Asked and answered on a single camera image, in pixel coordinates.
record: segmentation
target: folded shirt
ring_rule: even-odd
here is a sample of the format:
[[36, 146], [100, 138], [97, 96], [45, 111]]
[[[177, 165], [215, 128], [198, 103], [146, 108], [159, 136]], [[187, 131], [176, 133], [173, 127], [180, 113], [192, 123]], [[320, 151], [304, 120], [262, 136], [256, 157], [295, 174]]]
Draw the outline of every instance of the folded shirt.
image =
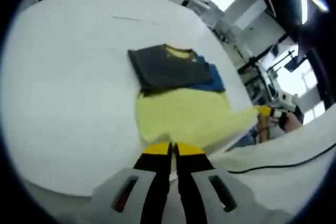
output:
[[[197, 62], [205, 62], [204, 57], [202, 56], [196, 56]], [[219, 76], [219, 73], [217, 71], [217, 68], [214, 64], [209, 64], [210, 74], [212, 77], [212, 81], [209, 83], [199, 83], [199, 84], [193, 84], [187, 86], [187, 88], [191, 89], [199, 89], [199, 90], [205, 90], [205, 91], [215, 91], [215, 92], [222, 92], [225, 91], [222, 79]]]
[[176, 57], [164, 45], [128, 50], [128, 55], [147, 94], [213, 81], [208, 63]]

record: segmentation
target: white table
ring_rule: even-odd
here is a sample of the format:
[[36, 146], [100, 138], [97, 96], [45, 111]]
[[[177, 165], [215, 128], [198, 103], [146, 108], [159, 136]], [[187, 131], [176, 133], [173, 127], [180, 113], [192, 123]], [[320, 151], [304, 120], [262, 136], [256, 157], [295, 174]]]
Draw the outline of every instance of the white table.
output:
[[233, 109], [251, 106], [220, 43], [183, 6], [44, 0], [23, 11], [9, 33], [1, 76], [2, 126], [20, 174], [43, 188], [91, 196], [132, 167], [144, 146], [134, 118], [139, 84], [127, 49], [162, 43], [204, 55], [217, 65]]

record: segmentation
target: blue clothing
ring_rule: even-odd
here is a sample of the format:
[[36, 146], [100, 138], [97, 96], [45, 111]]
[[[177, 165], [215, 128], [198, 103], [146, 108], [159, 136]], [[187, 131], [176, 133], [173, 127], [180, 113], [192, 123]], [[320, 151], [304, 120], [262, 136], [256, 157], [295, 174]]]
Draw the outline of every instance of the blue clothing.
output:
[[[205, 62], [204, 57], [196, 56], [197, 62]], [[210, 75], [212, 77], [212, 81], [209, 83], [200, 83], [200, 84], [193, 84], [187, 86], [191, 89], [200, 89], [205, 91], [215, 91], [215, 92], [222, 92], [225, 91], [222, 79], [219, 76], [217, 68], [214, 64], [209, 64]]]

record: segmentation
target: gray cloth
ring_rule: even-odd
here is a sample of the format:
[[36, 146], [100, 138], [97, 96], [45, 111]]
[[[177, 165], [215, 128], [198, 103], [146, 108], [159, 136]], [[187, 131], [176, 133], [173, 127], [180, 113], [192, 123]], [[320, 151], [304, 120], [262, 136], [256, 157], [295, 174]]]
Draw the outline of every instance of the gray cloth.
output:
[[145, 92], [161, 92], [213, 80], [208, 63], [178, 58], [164, 46], [128, 50], [128, 55]]

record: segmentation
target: black cable on table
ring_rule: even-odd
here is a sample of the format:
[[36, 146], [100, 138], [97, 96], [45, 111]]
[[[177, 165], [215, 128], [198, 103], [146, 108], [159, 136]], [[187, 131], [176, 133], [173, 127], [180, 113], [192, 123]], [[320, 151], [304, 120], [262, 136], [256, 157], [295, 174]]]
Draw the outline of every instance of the black cable on table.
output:
[[311, 157], [310, 159], [307, 159], [305, 161], [302, 161], [302, 162], [296, 163], [296, 164], [290, 164], [290, 165], [265, 165], [265, 166], [259, 166], [259, 167], [250, 168], [250, 169], [247, 169], [247, 170], [239, 170], [239, 171], [228, 170], [228, 172], [232, 173], [232, 174], [243, 174], [243, 173], [251, 172], [253, 170], [297, 167], [297, 166], [304, 165], [304, 164], [307, 164], [307, 163], [313, 161], [314, 159], [316, 159], [316, 158], [322, 156], [323, 154], [327, 153], [328, 151], [332, 150], [335, 146], [336, 146], [336, 143], [334, 143], [333, 145], [331, 145], [329, 148], [327, 148], [323, 152], [320, 152], [319, 154], [315, 155], [314, 157]]

